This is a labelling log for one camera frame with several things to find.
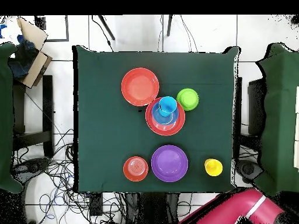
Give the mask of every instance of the plate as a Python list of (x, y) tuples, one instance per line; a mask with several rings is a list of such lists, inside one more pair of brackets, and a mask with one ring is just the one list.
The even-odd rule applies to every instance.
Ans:
[(188, 170), (188, 158), (184, 151), (174, 145), (164, 145), (152, 155), (152, 171), (164, 182), (180, 180)]
[(148, 165), (143, 158), (133, 156), (126, 160), (123, 171), (128, 180), (141, 181), (147, 176)]
[(159, 81), (149, 69), (132, 69), (121, 82), (121, 92), (132, 105), (146, 106), (158, 95)]
[(164, 117), (159, 112), (159, 102), (155, 103), (152, 108), (152, 116), (153, 119), (161, 125), (170, 125), (173, 124), (179, 116), (179, 110), (176, 110), (173, 113), (170, 113), (167, 117)]
[(179, 110), (179, 117), (175, 121), (175, 125), (170, 129), (160, 129), (157, 125), (154, 124), (154, 118), (152, 117), (152, 108), (153, 106), (160, 101), (161, 98), (155, 99), (151, 104), (147, 106), (147, 109), (145, 111), (145, 120), (147, 122), (147, 125), (150, 127), (152, 131), (154, 131), (156, 134), (161, 136), (171, 136), (176, 134), (180, 129), (182, 129), (184, 122), (185, 122), (185, 112), (183, 107), (178, 104), (178, 110)]

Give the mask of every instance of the table leg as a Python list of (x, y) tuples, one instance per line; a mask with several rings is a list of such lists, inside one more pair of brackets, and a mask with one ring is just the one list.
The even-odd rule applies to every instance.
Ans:
[(107, 23), (104, 20), (104, 17), (102, 15), (98, 15), (98, 17), (100, 18), (100, 21), (103, 23), (105, 29), (107, 30), (107, 32), (109, 33), (110, 37), (112, 40), (115, 40), (114, 35), (112, 34), (111, 30), (109, 29)]
[(171, 21), (172, 21), (172, 16), (173, 15), (169, 15), (169, 17), (168, 17), (168, 27), (167, 27), (167, 36), (168, 37), (171, 35)]

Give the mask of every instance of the table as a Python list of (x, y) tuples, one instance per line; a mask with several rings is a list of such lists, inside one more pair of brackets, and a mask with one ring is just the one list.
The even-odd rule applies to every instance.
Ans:
[[(74, 102), (78, 101), (78, 110), (74, 108), (78, 159), (74, 158), (74, 165), (79, 192), (222, 192), (233, 188), (232, 103), (237, 47), (225, 54), (72, 49)], [(121, 80), (138, 67), (156, 74), (160, 85), (157, 97), (176, 97), (183, 88), (198, 92), (199, 105), (186, 112), (185, 124), (177, 134), (155, 134), (145, 122), (146, 107), (132, 106), (124, 99)], [(151, 171), (152, 154), (166, 144), (183, 149), (189, 160), (186, 175), (174, 183), (159, 180)], [(141, 182), (129, 181), (123, 174), (124, 162), (135, 155), (149, 164), (148, 175)], [(206, 173), (204, 161), (208, 158), (222, 162), (219, 176)]]

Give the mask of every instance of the blue cup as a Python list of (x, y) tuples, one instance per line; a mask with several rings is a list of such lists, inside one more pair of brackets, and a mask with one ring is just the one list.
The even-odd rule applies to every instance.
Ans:
[(163, 97), (159, 101), (159, 113), (163, 117), (171, 115), (176, 110), (176, 100), (170, 96)]

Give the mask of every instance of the floor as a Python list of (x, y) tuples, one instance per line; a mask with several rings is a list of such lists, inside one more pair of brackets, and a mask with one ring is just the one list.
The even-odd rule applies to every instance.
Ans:
[[(239, 56), (238, 74), (243, 77), (242, 90), (242, 123), (248, 123), (248, 82), (262, 77), (255, 61), (261, 60), (265, 55), (268, 44), (284, 42), (293, 50), (299, 49), (299, 26), (290, 23), (289, 15), (183, 15), (183, 20), (194, 37), (199, 52), (221, 53), (229, 46), (241, 48)], [(24, 18), (34, 23), (32, 16)], [(114, 51), (162, 51), (162, 37), (158, 45), (159, 34), (162, 30), (161, 15), (124, 15), (105, 16), (107, 24), (116, 37), (112, 41)], [(61, 16), (51, 18), (52, 22), (61, 20)], [(171, 35), (166, 36), (168, 15), (164, 15), (164, 52), (186, 53), (190, 50), (196, 51), (193, 40), (191, 48), (189, 38), (179, 15), (172, 19)], [(53, 25), (56, 29), (65, 29), (65, 26)], [(68, 42), (45, 43), (42, 52), (53, 57), (45, 75), (53, 76), (54, 84), (54, 123), (55, 143), (64, 137), (64, 142), (73, 141), (73, 70), (72, 70), (72, 45), (81, 45), (93, 51), (111, 51), (107, 45), (100, 27), (91, 20), (91, 16), (68, 16)], [(42, 81), (38, 86), (26, 90), (34, 102), (42, 107)], [(42, 130), (42, 112), (27, 97), (25, 102), (25, 125), (26, 132)], [(248, 127), (242, 125), (242, 133), (248, 133)], [(43, 157), (41, 146), (31, 146), (24, 158)], [(64, 160), (64, 153), (58, 152), (56, 160)], [(236, 175), (235, 183), (238, 186), (249, 186), (242, 182), (241, 177)], [(40, 198), (43, 194), (50, 195), (54, 184), (46, 174), (34, 178), (26, 193), (26, 213), (28, 219), (40, 222), (44, 218), (48, 199)], [(178, 206), (179, 219), (184, 218), (189, 212), (193, 212), (209, 200), (213, 199), (215, 193), (182, 193), (179, 201), (185, 201)], [(104, 211), (109, 210), (115, 199), (113, 193), (104, 193)], [(89, 224), (80, 212), (67, 210), (67, 206), (59, 199), (55, 202), (49, 213), (56, 214), (45, 218), (42, 224), (58, 224), (57, 219), (65, 214), (60, 224)]]

